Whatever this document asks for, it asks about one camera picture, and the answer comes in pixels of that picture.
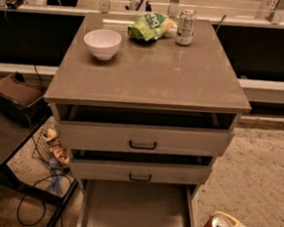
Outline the dark brown bag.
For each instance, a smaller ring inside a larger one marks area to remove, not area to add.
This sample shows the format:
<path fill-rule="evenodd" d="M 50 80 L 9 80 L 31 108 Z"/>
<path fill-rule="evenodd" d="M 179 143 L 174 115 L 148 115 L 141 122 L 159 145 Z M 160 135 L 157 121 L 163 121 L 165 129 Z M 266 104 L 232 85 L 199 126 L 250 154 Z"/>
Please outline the dark brown bag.
<path fill-rule="evenodd" d="M 18 71 L 0 79 L 0 110 L 21 123 L 30 123 L 47 108 L 44 96 L 47 89 L 28 83 Z"/>

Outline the snack bag in basket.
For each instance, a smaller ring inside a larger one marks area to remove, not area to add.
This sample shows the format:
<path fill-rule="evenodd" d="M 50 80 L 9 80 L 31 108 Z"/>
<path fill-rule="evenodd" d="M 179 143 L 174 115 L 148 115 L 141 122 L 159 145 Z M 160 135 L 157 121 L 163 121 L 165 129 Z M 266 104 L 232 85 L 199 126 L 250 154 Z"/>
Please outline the snack bag in basket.
<path fill-rule="evenodd" d="M 49 147 L 49 151 L 62 165 L 67 166 L 69 164 L 67 151 L 62 147 L 60 138 L 56 131 L 51 128 L 47 130 L 47 145 Z"/>

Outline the white bowl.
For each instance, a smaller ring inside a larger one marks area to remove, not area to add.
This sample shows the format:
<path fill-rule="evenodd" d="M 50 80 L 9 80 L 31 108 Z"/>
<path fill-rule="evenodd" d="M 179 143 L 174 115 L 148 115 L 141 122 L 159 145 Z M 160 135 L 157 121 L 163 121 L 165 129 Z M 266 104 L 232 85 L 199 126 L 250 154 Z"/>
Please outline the white bowl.
<path fill-rule="evenodd" d="M 89 53 L 99 60 L 111 59 L 121 43 L 121 35 L 112 30 L 97 29 L 84 35 L 84 44 Z"/>

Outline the grey drawer cabinet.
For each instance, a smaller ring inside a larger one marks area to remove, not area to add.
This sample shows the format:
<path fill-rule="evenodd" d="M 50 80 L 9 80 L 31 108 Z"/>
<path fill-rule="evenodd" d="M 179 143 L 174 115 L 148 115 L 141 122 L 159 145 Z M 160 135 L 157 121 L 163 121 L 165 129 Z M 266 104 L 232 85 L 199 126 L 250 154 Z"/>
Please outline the grey drawer cabinet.
<path fill-rule="evenodd" d="M 47 89 L 54 123 L 164 126 L 221 129 L 233 132 L 249 109 L 233 68 L 208 21 L 195 25 L 192 44 L 181 47 L 164 38 L 150 45 L 124 39 L 111 59 L 88 52 L 84 35 L 105 26 L 99 14 L 88 14 Z M 206 166 L 215 157 L 67 149 L 70 162 Z"/>

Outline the green chip bag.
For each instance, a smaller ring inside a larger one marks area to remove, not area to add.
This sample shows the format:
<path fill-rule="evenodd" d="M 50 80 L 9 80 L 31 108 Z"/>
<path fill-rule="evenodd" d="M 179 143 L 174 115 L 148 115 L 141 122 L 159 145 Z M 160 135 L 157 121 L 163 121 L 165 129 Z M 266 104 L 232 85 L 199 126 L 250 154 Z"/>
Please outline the green chip bag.
<path fill-rule="evenodd" d="M 176 22 L 158 13 L 143 14 L 138 20 L 128 25 L 128 35 L 134 40 L 158 40 Z"/>

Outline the silver green soda can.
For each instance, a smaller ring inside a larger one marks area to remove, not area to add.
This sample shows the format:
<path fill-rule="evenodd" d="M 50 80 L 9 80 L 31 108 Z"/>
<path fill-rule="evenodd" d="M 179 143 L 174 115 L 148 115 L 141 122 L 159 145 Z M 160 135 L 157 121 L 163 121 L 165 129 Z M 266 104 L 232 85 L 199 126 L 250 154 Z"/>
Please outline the silver green soda can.
<path fill-rule="evenodd" d="M 180 46 L 188 46 L 192 43 L 194 25 L 196 24 L 196 12 L 191 9 L 184 10 L 179 16 L 175 41 Z"/>

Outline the open bottom drawer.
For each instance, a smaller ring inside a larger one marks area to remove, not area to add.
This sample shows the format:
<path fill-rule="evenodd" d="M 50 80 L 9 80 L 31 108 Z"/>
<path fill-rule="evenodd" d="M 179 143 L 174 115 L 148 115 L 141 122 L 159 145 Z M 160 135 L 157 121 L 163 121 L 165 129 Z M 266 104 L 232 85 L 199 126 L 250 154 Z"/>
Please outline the open bottom drawer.
<path fill-rule="evenodd" d="M 76 227 L 193 227 L 184 184 L 89 180 Z"/>

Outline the black side table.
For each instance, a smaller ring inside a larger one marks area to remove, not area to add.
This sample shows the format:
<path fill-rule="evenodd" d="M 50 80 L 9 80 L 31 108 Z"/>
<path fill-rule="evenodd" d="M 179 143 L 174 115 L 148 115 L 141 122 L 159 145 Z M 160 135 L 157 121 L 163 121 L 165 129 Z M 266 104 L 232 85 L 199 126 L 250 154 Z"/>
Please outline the black side table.
<path fill-rule="evenodd" d="M 56 210 L 46 227 L 54 227 L 58 222 L 74 190 L 76 190 L 78 182 L 75 180 L 71 181 L 64 195 L 52 194 L 47 190 L 37 188 L 36 183 L 29 185 L 19 180 L 8 167 L 8 163 L 33 138 L 34 134 L 47 121 L 50 115 L 51 111 L 47 107 L 30 123 L 21 125 L 0 110 L 0 185 L 39 200 L 43 205 L 55 206 Z"/>

